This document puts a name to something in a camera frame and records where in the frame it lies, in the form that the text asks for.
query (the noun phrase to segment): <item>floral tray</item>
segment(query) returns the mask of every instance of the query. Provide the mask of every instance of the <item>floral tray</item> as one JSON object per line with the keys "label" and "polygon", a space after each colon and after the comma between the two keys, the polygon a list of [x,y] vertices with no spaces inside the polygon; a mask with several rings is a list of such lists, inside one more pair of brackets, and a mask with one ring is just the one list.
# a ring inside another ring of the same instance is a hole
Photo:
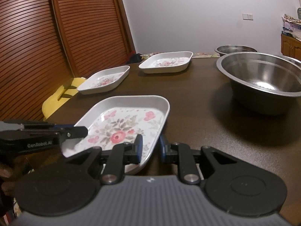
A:
{"label": "floral tray", "polygon": [[188,51],[159,53],[145,60],[139,68],[148,74],[179,72],[187,68],[192,55]]}
{"label": "floral tray", "polygon": [[69,157],[78,152],[100,146],[112,149],[115,144],[133,143],[137,134],[142,134],[143,149],[139,165],[125,166],[125,171],[134,174],[148,161],[158,141],[170,111],[167,99],[156,95],[115,96],[94,105],[75,126],[88,128],[83,140],[67,140],[62,144],[62,153]]}
{"label": "floral tray", "polygon": [[124,65],[99,71],[89,77],[77,90],[82,94],[111,91],[126,78],[129,69],[130,66]]}

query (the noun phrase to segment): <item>metal bowl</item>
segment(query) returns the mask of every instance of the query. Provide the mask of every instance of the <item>metal bowl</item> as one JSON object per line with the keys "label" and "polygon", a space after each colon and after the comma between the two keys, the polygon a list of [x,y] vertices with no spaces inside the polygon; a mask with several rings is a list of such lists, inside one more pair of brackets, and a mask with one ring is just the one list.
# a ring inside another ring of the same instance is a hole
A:
{"label": "metal bowl", "polygon": [[214,49],[217,53],[219,53],[220,56],[224,56],[229,53],[238,53],[238,52],[257,52],[256,49],[242,46],[242,45],[226,45],[217,47]]}
{"label": "metal bowl", "polygon": [[301,68],[280,57],[254,52],[231,53],[216,65],[230,78],[233,96],[265,115],[286,113],[301,96]]}
{"label": "metal bowl", "polygon": [[288,57],[288,56],[284,56],[284,55],[280,55],[278,57],[286,59],[286,60],[296,64],[297,66],[301,67],[301,61],[300,60],[297,60],[297,59],[294,59],[294,58],[291,58],[291,57]]}

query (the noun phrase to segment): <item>wooden tabletop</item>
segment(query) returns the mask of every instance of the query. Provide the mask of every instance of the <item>wooden tabletop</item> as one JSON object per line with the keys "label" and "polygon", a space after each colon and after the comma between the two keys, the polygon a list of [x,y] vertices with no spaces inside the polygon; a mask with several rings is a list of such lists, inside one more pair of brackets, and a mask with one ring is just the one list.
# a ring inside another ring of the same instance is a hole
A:
{"label": "wooden tabletop", "polygon": [[[163,96],[170,102],[170,114],[163,129],[170,142],[187,143],[193,149],[213,146],[277,174],[288,189],[281,214],[297,225],[301,222],[300,102],[285,116],[251,112],[232,99],[229,79],[218,71],[216,60],[192,59],[185,71],[173,74],[148,75],[139,70],[138,64],[131,64],[129,75],[115,90],[95,95],[77,94],[48,120],[74,124],[93,105],[111,96]],[[160,163],[157,147],[139,174],[175,172],[176,167]]]}

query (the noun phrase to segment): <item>white tray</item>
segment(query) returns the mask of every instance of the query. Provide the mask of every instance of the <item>white tray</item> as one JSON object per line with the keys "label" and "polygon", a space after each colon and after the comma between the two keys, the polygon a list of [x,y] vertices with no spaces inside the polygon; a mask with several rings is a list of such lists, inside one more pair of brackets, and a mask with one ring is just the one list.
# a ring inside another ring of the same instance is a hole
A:
{"label": "white tray", "polygon": [[93,94],[111,91],[126,78],[130,66],[124,65],[104,69],[90,76],[77,90],[82,94]]}
{"label": "white tray", "polygon": [[145,60],[139,68],[147,74],[180,72],[187,68],[192,55],[189,51],[159,53]]}
{"label": "white tray", "polygon": [[142,158],[139,165],[125,166],[128,174],[140,171],[148,161],[158,141],[170,111],[166,98],[156,95],[115,96],[94,105],[75,126],[88,128],[83,140],[66,140],[62,153],[69,157],[78,152],[100,146],[112,149],[115,144],[133,143],[137,134],[143,136]]}

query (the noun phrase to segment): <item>wooden louvered door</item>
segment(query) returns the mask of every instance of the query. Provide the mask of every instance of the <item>wooden louvered door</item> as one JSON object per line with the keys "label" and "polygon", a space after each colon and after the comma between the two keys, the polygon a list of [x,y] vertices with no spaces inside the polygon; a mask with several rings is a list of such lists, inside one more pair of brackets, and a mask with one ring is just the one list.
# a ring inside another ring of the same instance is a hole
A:
{"label": "wooden louvered door", "polygon": [[117,0],[53,0],[79,76],[124,64],[131,51]]}
{"label": "wooden louvered door", "polygon": [[71,77],[50,0],[0,0],[0,120],[42,120],[43,101]]}

